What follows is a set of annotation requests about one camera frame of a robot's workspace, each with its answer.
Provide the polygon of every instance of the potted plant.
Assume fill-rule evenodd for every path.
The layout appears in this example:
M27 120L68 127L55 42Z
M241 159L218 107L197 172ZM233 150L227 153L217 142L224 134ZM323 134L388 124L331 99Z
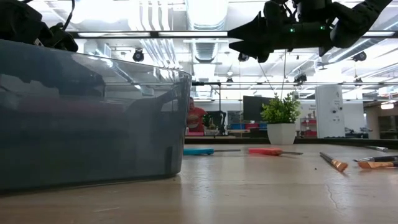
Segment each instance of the potted plant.
M293 92L281 99L275 93L268 105L262 105L261 116L267 122L268 138L273 145L293 144L295 139L295 121L300 115L300 102Z

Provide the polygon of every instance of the black cable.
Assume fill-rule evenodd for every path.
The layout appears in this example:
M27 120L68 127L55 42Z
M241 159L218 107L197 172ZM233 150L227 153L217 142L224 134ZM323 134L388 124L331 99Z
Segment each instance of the black cable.
M73 10L75 10L75 0L72 0L72 10L69 13L68 19L65 21L65 24L63 25L62 30L66 30L67 29L67 27L68 27L68 25L70 23L70 20L72 19Z

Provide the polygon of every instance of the table surface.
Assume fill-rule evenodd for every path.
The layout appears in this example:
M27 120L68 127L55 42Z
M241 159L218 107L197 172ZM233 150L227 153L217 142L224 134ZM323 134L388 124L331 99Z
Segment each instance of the table surface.
M167 180L3 197L0 223L397 223L398 169L361 170L352 161L394 152L300 144L282 149L302 156L269 157L247 155L256 146L198 147L243 151L185 156ZM346 161L346 172L320 151Z

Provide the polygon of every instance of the white flower pot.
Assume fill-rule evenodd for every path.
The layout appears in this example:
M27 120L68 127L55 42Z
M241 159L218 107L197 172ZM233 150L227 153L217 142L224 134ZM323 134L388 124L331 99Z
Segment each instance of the white flower pot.
M296 125L267 124L268 138L273 145L291 145L296 137Z

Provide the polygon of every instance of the person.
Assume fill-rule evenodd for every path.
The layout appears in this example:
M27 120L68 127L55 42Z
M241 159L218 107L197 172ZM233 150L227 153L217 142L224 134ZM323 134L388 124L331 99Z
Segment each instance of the person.
M203 116L207 112L201 108L195 107L195 102L192 97L189 100L189 111L187 116L187 127L190 132L204 133L205 126L203 125Z

